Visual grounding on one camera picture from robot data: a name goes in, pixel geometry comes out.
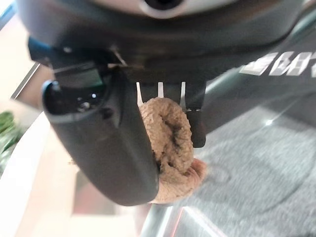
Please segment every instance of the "white lettering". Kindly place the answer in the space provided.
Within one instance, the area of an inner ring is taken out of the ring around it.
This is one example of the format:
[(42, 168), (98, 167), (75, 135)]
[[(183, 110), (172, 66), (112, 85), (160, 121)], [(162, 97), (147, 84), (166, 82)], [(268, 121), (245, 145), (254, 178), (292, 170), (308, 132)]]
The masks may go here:
[(289, 58), (294, 52), (285, 52), (283, 53), (274, 63), (270, 76), (281, 76), (288, 70), (288, 65), (290, 64)]
[(311, 52), (300, 53), (299, 55), (297, 55), (296, 58), (294, 58), (293, 62), (290, 64), (286, 75), (299, 76), (300, 74), (302, 74), (303, 71), (307, 68), (311, 57)]
[(260, 76), (262, 75), (262, 73), (265, 72), (265, 70), (268, 68), (268, 66), (272, 63), (277, 55), (278, 53), (269, 53), (259, 58), (257, 61), (243, 66), (240, 70), (240, 73)]
[(314, 66), (312, 66), (312, 77), (316, 78), (316, 64), (314, 64)]

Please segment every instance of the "rolled towel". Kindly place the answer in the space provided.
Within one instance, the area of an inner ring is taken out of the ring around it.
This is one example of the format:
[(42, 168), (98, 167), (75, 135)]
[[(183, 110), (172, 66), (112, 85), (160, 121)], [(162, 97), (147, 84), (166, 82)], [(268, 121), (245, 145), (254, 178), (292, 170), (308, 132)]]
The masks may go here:
[(190, 123), (182, 108), (168, 98), (154, 98), (140, 112), (160, 169), (159, 192), (152, 203), (190, 196), (206, 176), (206, 164), (193, 157)]

